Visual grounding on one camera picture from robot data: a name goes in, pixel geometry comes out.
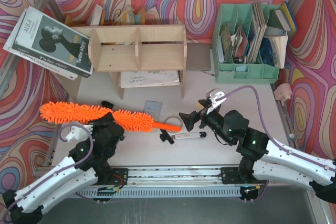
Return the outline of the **orange microfiber duster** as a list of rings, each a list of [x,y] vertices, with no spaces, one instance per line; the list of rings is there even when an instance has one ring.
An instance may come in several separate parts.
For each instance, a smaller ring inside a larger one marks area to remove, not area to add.
[[[71,122],[89,124],[93,121],[101,120],[107,115],[113,116],[116,124],[127,131],[150,132],[153,128],[174,132],[181,130],[180,126],[156,122],[153,117],[143,112],[114,111],[101,106],[79,105],[72,102],[48,102],[40,107],[40,116],[46,121],[56,124]]]

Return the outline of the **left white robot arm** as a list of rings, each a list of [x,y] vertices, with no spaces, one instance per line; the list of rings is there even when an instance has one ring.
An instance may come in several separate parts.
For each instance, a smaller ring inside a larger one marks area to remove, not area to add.
[[[59,139],[77,144],[33,183],[3,193],[7,207],[4,223],[39,223],[52,207],[87,186],[111,183],[121,188],[125,185],[122,175],[108,164],[117,144],[124,139],[124,129],[111,113],[85,125],[78,122],[63,125]]]

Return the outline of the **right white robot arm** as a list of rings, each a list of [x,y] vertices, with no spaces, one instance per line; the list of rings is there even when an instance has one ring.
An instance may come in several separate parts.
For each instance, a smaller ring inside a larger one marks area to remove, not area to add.
[[[236,110],[225,115],[220,115],[218,109],[208,113],[209,102],[200,102],[204,109],[179,113],[186,129],[191,131],[200,122],[200,128],[209,127],[216,138],[229,146],[235,145],[242,156],[237,168],[222,172],[223,184],[272,180],[303,187],[321,200],[335,203],[334,160],[317,158],[271,140],[266,133],[250,128],[249,121]]]

